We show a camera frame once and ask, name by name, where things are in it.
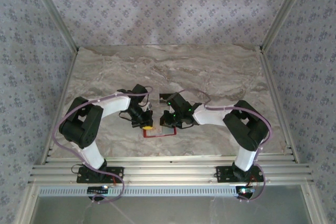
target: enclosure wall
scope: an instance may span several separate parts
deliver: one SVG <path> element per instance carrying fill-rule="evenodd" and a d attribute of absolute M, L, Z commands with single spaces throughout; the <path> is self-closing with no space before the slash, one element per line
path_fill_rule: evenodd
<path fill-rule="evenodd" d="M 301 162 L 336 223 L 336 1 L 297 0 L 267 55 Z"/>
<path fill-rule="evenodd" d="M 74 55 L 41 0 L 0 0 L 0 223 L 12 223 Z"/>
<path fill-rule="evenodd" d="M 283 0 L 53 0 L 77 46 L 260 45 Z"/>

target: black mounting plate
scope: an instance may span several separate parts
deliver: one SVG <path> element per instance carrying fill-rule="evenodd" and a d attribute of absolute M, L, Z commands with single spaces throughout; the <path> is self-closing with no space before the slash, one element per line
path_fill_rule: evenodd
<path fill-rule="evenodd" d="M 214 177 L 217 178 L 218 183 L 234 183 L 234 182 L 250 182 L 250 178 L 253 176 L 257 182 L 264 182 L 264 177 L 262 176 L 262 171 L 258 166 L 252 166 L 249 170 L 249 176 L 241 181 L 233 174 L 232 166 L 217 166 L 216 173 Z"/>
<path fill-rule="evenodd" d="M 117 174 L 121 178 L 124 177 L 124 167 L 106 167 L 106 172 Z M 114 178 L 114 180 L 117 184 L 121 183 L 120 179 L 118 178 Z M 90 170 L 86 166 L 82 166 L 78 169 L 77 183 L 79 184 L 112 184 L 113 182 L 114 181 L 112 176 L 106 175 L 103 179 L 99 179 L 99 177 L 92 174 L 92 170 Z"/>

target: purple cable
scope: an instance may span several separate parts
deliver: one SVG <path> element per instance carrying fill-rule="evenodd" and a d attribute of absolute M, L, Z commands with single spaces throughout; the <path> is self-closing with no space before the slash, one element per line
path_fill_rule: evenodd
<path fill-rule="evenodd" d="M 67 150 L 67 151 L 69 151 L 69 152 L 71 152 L 71 153 L 73 153 L 76 157 L 78 157 L 78 158 L 83 162 L 83 164 L 84 164 L 87 168 L 89 168 L 89 169 L 91 169 L 91 170 L 93 170 L 93 171 L 95 171 L 95 172 L 97 172 L 97 173 L 101 173 L 101 174 L 105 174 L 105 175 L 113 176 L 113 177 L 115 177 L 115 178 L 117 178 L 117 179 L 119 179 L 119 180 L 121 181 L 121 183 L 122 183 L 122 189 L 121 189 L 121 192 L 119 193 L 119 195 L 116 196 L 115 198 L 110 199 L 110 200 L 99 201 L 99 202 L 98 202 L 99 204 L 109 203 L 109 202 L 116 201 L 117 199 L 120 199 L 121 196 L 122 196 L 122 194 L 123 194 L 123 192 L 124 192 L 124 190 L 125 190 L 125 182 L 124 182 L 124 180 L 123 180 L 119 175 L 117 175 L 117 174 L 109 173 L 109 172 L 104 172 L 104 171 L 102 171 L 102 170 L 98 170 L 98 169 L 93 168 L 91 165 L 89 165 L 88 163 L 86 163 L 85 159 L 82 158 L 82 156 L 79 155 L 77 152 L 75 152 L 74 150 L 72 150 L 72 149 L 70 149 L 70 148 L 68 148 L 68 147 L 65 147 L 65 146 L 61 145 L 61 144 L 56 140 L 56 132 L 57 132 L 59 126 L 60 126 L 60 125 L 61 125 L 61 124 L 62 124 L 62 123 L 63 123 L 69 116 L 71 116 L 73 113 L 75 113 L 76 111 L 80 110 L 81 108 L 85 107 L 86 105 L 89 105 L 89 104 L 92 104 L 92 103 L 99 103 L 99 102 L 106 101 L 106 100 L 109 100 L 109 99 L 114 98 L 114 97 L 141 97 L 141 96 L 143 96 L 143 95 L 148 95 L 148 94 L 152 93 L 153 88 L 152 88 L 151 86 L 146 86 L 145 88 L 150 88 L 151 90 L 150 90 L 149 92 L 147 92 L 147 93 L 143 93 L 143 94 L 125 94 L 125 93 L 111 94 L 111 95 L 108 95 L 108 96 L 103 97 L 103 98 L 100 98 L 100 99 L 95 99 L 95 100 L 91 100 L 91 101 L 85 102 L 85 103 L 83 103 L 83 104 L 77 106 L 77 107 L 74 108 L 73 110 L 71 110 L 69 113 L 67 113 L 67 114 L 66 114 L 66 115 L 65 115 L 65 116 L 64 116 L 64 117 L 63 117 L 63 118 L 56 124 L 55 128 L 54 128 L 53 131 L 52 131 L 51 138 L 52 138 L 52 140 L 54 141 L 54 143 L 55 143 L 58 147 L 60 147 L 60 148 L 62 148 L 62 149 L 64 149 L 64 150 Z"/>

